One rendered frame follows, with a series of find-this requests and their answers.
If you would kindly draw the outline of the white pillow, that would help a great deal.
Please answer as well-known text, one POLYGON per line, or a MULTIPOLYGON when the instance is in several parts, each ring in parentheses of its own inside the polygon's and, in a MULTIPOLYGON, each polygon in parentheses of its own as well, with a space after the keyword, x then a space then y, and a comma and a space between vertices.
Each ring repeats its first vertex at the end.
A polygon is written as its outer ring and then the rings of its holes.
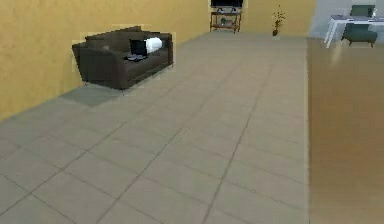
POLYGON ((152 37, 152 38, 146 39, 145 44, 146 44, 146 50, 148 54, 159 50, 163 45, 162 40, 158 37, 152 37))

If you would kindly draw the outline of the black laptop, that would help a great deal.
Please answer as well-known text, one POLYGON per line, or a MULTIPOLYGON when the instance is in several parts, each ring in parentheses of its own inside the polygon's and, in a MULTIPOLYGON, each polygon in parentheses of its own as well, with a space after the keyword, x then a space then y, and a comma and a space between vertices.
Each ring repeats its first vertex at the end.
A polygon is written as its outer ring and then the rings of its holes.
POLYGON ((144 40, 130 41, 130 54, 126 56, 129 61, 138 62, 147 58, 146 42, 144 40))

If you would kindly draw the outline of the brown wooden television stand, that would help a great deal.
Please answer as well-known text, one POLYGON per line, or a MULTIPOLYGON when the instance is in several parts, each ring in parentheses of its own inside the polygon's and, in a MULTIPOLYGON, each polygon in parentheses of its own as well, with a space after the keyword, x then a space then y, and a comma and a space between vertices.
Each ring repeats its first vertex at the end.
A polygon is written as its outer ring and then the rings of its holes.
POLYGON ((240 8, 217 8, 210 12, 211 31, 219 29, 232 30, 233 33, 240 31, 242 21, 242 12, 240 8))

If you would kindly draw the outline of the dark brown sofa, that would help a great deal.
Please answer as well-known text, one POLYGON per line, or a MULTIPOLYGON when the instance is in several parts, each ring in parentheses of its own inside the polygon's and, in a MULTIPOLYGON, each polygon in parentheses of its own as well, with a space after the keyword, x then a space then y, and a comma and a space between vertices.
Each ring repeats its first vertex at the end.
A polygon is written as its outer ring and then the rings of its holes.
POLYGON ((85 37, 72 45, 72 51, 83 82, 125 90, 143 79, 171 66, 173 36, 171 33, 145 31, 140 26, 128 27, 85 37), (139 61, 137 45, 146 48, 146 40, 159 38, 161 47, 139 61))

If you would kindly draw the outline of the black television set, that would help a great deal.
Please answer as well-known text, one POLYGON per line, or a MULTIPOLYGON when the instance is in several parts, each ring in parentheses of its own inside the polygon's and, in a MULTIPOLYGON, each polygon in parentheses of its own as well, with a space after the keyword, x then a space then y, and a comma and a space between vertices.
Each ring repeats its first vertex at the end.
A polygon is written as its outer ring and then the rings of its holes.
POLYGON ((244 0, 210 0, 211 7, 242 7, 244 0))

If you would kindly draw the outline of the thin house plant in pot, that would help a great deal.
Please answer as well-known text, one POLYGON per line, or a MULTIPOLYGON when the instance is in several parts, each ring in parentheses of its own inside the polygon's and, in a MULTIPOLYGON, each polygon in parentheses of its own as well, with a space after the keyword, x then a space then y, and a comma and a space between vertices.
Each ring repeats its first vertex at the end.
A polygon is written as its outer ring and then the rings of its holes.
POLYGON ((281 9, 281 5, 278 5, 277 11, 273 13, 273 31, 272 35, 277 36, 280 28, 282 27, 284 20, 286 19, 285 12, 281 9))

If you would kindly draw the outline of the white desk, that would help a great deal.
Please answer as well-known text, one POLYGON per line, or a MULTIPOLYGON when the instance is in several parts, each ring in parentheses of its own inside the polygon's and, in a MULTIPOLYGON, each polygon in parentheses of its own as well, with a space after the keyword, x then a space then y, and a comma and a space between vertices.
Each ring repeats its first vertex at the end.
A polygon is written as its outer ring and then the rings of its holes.
POLYGON ((326 44, 326 47, 330 46, 336 29, 340 24, 384 26, 384 17, 332 15, 329 20, 327 33, 324 37, 324 43, 326 44))

